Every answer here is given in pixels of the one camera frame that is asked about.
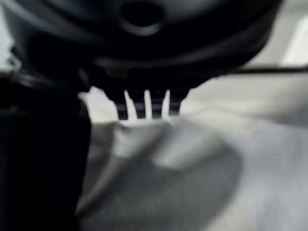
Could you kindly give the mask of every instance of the circular hole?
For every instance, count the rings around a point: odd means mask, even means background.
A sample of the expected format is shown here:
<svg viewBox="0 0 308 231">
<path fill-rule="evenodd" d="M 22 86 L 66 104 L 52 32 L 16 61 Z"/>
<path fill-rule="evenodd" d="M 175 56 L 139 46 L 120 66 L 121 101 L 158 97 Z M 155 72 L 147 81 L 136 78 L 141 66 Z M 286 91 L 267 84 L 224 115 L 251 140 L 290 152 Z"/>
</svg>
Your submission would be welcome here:
<svg viewBox="0 0 308 231">
<path fill-rule="evenodd" d="M 122 16 L 133 26 L 149 27 L 164 19 L 164 10 L 150 2 L 130 2 L 123 6 Z"/>
</svg>

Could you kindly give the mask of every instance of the white surface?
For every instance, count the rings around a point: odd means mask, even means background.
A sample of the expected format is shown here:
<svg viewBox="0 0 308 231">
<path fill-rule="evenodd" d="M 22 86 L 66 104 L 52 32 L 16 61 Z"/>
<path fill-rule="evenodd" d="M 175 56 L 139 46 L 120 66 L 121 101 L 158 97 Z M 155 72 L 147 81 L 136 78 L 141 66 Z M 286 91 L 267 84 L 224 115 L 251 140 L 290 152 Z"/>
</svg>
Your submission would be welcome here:
<svg viewBox="0 0 308 231">
<path fill-rule="evenodd" d="M 308 64 L 308 16 L 304 17 L 296 27 L 296 31 L 287 49 L 282 65 Z"/>
</svg>

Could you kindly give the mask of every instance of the prongs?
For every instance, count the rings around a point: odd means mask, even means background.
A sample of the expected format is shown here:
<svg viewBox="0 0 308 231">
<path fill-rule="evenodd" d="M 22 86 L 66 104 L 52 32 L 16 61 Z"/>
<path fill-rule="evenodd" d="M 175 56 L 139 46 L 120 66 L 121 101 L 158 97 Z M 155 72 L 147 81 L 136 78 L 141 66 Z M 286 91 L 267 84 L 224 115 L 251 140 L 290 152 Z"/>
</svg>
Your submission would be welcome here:
<svg viewBox="0 0 308 231">
<path fill-rule="evenodd" d="M 128 95 L 135 105 L 137 118 L 145 119 L 146 108 L 145 108 L 144 91 L 143 90 L 128 91 Z"/>
<path fill-rule="evenodd" d="M 163 102 L 166 97 L 166 91 L 152 91 L 150 92 L 152 102 L 152 118 L 160 119 L 162 117 Z"/>
<path fill-rule="evenodd" d="M 119 120 L 128 120 L 128 109 L 124 91 L 106 91 L 106 96 L 112 100 L 116 106 Z"/>
<path fill-rule="evenodd" d="M 170 103 L 169 103 L 169 115 L 179 116 L 181 104 L 187 97 L 189 90 L 170 90 Z"/>
</svg>

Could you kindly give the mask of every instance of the black object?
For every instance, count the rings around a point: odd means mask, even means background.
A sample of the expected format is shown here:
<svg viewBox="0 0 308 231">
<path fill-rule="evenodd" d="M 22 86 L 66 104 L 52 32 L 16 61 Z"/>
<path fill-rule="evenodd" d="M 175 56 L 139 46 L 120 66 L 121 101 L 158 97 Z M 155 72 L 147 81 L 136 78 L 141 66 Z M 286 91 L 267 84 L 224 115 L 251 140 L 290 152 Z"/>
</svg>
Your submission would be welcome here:
<svg viewBox="0 0 308 231">
<path fill-rule="evenodd" d="M 178 114 L 265 46 L 282 0 L 1 2 L 22 65 L 0 75 L 0 230 L 74 231 L 91 128 L 78 93 L 104 90 L 127 119 L 125 90 L 154 104 L 170 90 Z"/>
<path fill-rule="evenodd" d="M 2 2 L 21 56 L 42 75 L 88 91 L 80 76 L 87 65 L 156 79 L 162 89 L 175 76 L 201 84 L 227 74 L 264 47 L 282 0 Z"/>
<path fill-rule="evenodd" d="M 12 75 L 0 73 L 0 230 L 77 230 L 87 108 L 76 94 L 25 87 Z"/>
</svg>

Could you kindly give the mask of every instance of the gray cloth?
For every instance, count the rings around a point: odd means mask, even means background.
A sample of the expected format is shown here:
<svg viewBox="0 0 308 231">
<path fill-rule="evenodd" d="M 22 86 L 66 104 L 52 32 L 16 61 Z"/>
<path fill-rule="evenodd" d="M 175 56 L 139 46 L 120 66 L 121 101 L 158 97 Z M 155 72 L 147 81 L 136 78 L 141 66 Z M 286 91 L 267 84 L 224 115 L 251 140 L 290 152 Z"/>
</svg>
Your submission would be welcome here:
<svg viewBox="0 0 308 231">
<path fill-rule="evenodd" d="M 306 230 L 308 131 L 252 121 L 95 125 L 82 230 Z"/>
</svg>

